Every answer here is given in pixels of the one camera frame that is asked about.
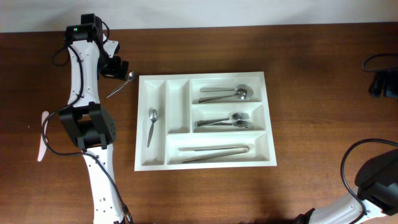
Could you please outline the metal fork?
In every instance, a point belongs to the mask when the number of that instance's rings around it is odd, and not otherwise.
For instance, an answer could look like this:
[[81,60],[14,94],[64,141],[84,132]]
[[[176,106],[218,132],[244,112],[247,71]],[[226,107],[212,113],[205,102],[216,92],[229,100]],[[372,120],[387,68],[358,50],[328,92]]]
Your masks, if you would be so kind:
[[254,124],[249,121],[237,120],[237,121],[233,121],[230,123],[218,122],[218,123],[210,123],[210,124],[201,124],[199,122],[196,122],[195,126],[196,127],[199,127],[199,126],[233,126],[236,128],[252,129],[254,127]]
[[219,123],[222,121],[229,121],[229,120],[239,120],[239,119],[249,119],[250,115],[247,113],[234,113],[227,118],[219,118],[219,119],[208,119],[208,120],[199,120],[195,122],[195,127],[204,126],[207,124],[214,124]]

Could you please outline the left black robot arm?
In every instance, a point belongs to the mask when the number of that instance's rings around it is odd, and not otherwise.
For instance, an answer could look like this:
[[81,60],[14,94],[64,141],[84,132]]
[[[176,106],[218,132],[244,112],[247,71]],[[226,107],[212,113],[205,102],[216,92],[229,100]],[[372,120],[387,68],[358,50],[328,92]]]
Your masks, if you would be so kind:
[[94,14],[81,15],[81,23],[68,26],[64,37],[72,65],[69,108],[60,121],[72,143],[82,153],[89,173],[94,223],[128,223],[114,188],[113,142],[116,125],[101,105],[98,79],[125,80],[127,61],[117,56],[119,43],[103,35],[103,21]]

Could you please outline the large metal spoon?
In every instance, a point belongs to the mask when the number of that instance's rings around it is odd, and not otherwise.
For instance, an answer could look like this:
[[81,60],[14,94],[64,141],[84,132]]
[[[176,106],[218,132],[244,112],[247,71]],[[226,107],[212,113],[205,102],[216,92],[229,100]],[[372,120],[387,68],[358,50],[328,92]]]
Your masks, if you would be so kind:
[[200,88],[200,92],[215,92],[215,91],[235,91],[242,93],[245,99],[249,99],[253,96],[254,90],[249,85],[240,84],[234,88],[215,88],[215,87],[203,87]]
[[198,102],[199,103],[205,103],[205,102],[208,102],[208,101],[219,100],[219,99],[222,99],[222,98],[229,98],[229,97],[235,97],[235,98],[238,98],[238,99],[246,99],[247,95],[248,95],[248,92],[245,89],[240,88],[232,95],[216,96],[216,97],[210,97],[210,98],[200,98],[198,100]]

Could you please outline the white plastic knife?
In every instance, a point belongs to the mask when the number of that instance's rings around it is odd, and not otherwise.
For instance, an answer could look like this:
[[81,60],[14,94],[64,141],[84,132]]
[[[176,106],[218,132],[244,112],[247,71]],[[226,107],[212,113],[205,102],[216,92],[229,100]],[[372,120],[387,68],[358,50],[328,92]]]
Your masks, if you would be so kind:
[[[49,116],[48,111],[44,111],[41,116],[41,124],[44,124],[45,119]],[[47,150],[47,146],[44,143],[44,139],[42,136],[40,136],[40,145],[39,145],[39,153],[37,157],[37,161],[41,162],[42,159],[44,158],[45,152]]]

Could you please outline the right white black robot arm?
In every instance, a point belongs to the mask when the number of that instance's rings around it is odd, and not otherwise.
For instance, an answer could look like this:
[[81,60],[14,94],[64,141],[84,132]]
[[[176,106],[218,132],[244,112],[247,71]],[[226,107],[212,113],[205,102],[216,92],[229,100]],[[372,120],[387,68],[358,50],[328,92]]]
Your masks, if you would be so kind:
[[393,216],[397,213],[397,149],[366,161],[351,188],[345,177],[345,163],[354,148],[365,143],[380,143],[397,147],[385,139],[363,139],[351,145],[340,164],[340,176],[347,194],[323,208],[312,208],[298,215],[293,222],[299,224],[363,223],[373,218]]

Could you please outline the metal teaspoon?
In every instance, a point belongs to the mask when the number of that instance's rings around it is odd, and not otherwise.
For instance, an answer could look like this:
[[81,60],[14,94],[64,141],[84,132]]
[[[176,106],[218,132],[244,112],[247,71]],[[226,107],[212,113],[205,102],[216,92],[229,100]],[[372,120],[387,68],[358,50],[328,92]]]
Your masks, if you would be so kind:
[[136,79],[136,77],[137,77],[136,72],[134,72],[134,71],[129,72],[128,75],[127,75],[126,81],[125,81],[123,84],[119,85],[115,90],[113,90],[113,91],[107,96],[107,98],[113,96],[113,95],[116,94],[118,91],[120,91],[123,87],[125,87],[128,83],[134,81],[134,80]]
[[148,133],[148,138],[147,138],[147,147],[150,147],[150,143],[152,141],[152,135],[154,132],[154,125],[155,125],[155,122],[159,119],[159,114],[156,109],[151,108],[149,110],[149,119],[151,121],[151,125],[149,128],[149,133]]

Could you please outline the metal table knife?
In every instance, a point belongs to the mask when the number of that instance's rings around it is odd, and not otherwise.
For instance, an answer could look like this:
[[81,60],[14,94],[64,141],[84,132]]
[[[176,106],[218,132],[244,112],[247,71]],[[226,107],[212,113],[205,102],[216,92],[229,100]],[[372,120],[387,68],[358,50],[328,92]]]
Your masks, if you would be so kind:
[[250,147],[247,145],[229,145],[229,146],[208,146],[208,147],[180,147],[179,151],[188,152],[188,151],[218,151],[218,150],[230,150],[230,149],[245,149],[250,150]]
[[237,154],[247,153],[248,151],[249,151],[249,148],[246,148],[246,147],[239,148],[237,151],[222,152],[219,154],[210,154],[210,155],[206,155],[206,156],[195,157],[195,158],[189,159],[187,161],[183,161],[182,164],[188,164],[188,163],[198,162],[198,161],[205,161],[205,160],[209,160],[209,159],[216,159],[216,158],[226,157],[226,156],[233,156],[233,155],[237,155]]

